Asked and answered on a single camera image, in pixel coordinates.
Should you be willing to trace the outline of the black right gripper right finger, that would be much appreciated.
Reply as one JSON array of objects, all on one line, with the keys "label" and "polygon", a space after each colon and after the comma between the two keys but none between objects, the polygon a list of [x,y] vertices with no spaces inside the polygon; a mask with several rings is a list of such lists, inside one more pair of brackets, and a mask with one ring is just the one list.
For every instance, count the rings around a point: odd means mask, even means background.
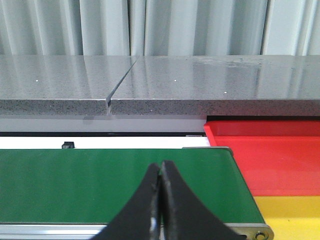
[{"label": "black right gripper right finger", "polygon": [[242,240],[192,192],[175,163],[161,165],[161,211],[166,240]]}]

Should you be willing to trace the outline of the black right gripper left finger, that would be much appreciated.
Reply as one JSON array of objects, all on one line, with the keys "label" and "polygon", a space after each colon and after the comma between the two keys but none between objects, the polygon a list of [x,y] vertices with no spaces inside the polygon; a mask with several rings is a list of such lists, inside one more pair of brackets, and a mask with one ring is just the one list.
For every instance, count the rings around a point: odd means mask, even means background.
[{"label": "black right gripper left finger", "polygon": [[160,168],[156,163],[147,171],[135,193],[95,240],[158,240],[161,231]]}]

